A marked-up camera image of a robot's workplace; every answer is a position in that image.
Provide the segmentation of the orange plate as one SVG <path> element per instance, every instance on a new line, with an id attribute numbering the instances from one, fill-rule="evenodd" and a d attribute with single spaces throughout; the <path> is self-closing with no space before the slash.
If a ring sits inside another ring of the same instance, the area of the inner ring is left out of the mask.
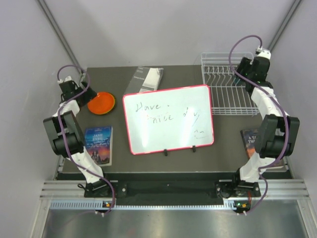
<path id="1" fill-rule="evenodd" d="M 109 92 L 99 92 L 97 96 L 88 104 L 88 109 L 96 115 L 105 115 L 114 109 L 116 104 L 115 97 Z"/>

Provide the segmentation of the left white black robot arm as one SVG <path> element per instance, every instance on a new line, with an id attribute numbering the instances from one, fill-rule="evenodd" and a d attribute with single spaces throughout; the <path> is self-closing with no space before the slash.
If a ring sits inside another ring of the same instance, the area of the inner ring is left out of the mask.
<path id="1" fill-rule="evenodd" d="M 77 84 L 67 77 L 60 79 L 61 102 L 57 112 L 44 119 L 43 124 L 50 145 L 56 155 L 73 161 L 84 175 L 85 197 L 110 197 L 112 184 L 104 180 L 102 168 L 112 164 L 112 126 L 93 127 L 82 131 L 76 115 L 93 100 L 97 93 L 86 82 Z"/>

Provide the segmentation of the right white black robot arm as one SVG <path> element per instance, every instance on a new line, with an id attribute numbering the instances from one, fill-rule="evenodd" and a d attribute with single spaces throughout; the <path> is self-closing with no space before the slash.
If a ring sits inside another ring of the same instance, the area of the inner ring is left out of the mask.
<path id="1" fill-rule="evenodd" d="M 265 57 L 243 57 L 235 69 L 263 119 L 255 139 L 255 152 L 233 177 L 231 190 L 237 196 L 254 191 L 266 169 L 291 155 L 295 147 L 300 121 L 289 116 L 278 103 L 272 84 L 266 81 L 269 66 Z"/>

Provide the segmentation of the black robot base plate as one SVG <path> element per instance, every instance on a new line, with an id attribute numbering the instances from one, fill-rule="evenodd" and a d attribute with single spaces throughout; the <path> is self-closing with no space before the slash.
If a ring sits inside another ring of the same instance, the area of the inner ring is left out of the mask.
<path id="1" fill-rule="evenodd" d="M 248 183 L 238 187 L 231 181 L 117 181 L 108 185 L 104 180 L 88 183 L 85 186 L 78 184 L 84 190 L 85 197 L 126 198 L 148 194 L 203 194 L 212 198 L 231 197 L 260 197 L 259 184 Z"/>

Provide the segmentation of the lime green plate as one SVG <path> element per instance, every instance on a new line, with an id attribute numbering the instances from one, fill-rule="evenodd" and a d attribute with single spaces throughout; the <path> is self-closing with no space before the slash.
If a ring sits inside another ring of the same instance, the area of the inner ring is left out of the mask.
<path id="1" fill-rule="evenodd" d="M 111 103 L 105 103 L 103 106 L 97 108 L 97 111 L 94 112 L 96 115 L 106 115 L 111 113 L 116 108 L 116 100 L 113 100 Z"/>

